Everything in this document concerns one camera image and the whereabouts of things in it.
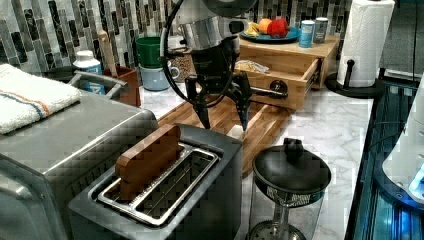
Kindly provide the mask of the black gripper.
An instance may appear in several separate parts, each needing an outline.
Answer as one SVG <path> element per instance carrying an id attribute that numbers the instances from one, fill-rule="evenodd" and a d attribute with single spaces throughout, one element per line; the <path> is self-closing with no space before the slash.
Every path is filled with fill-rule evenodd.
<path id="1" fill-rule="evenodd" d="M 210 128 L 207 104 L 217 104 L 223 96 L 236 103 L 242 129 L 248 128 L 252 95 L 246 73 L 235 73 L 239 40 L 223 40 L 218 46 L 204 50 L 192 50 L 195 76 L 186 80 L 187 98 L 205 129 Z"/>

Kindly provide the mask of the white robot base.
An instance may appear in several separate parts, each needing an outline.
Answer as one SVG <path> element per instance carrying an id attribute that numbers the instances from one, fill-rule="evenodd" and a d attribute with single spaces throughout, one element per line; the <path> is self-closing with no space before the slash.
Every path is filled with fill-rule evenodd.
<path id="1" fill-rule="evenodd" d="M 424 155 L 424 89 L 419 81 L 406 124 L 394 148 L 374 169 L 374 178 L 394 201 L 422 212 Z"/>

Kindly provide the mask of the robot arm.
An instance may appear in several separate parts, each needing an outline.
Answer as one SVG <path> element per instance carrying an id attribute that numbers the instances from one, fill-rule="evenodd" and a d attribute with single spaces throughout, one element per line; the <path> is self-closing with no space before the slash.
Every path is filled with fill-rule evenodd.
<path id="1" fill-rule="evenodd" d="M 251 87 L 247 74 L 234 71 L 238 34 L 248 27 L 241 15 L 256 0 L 182 0 L 176 22 L 191 50 L 195 74 L 185 79 L 187 97 L 205 128 L 208 109 L 225 96 L 236 104 L 243 128 L 248 125 Z"/>

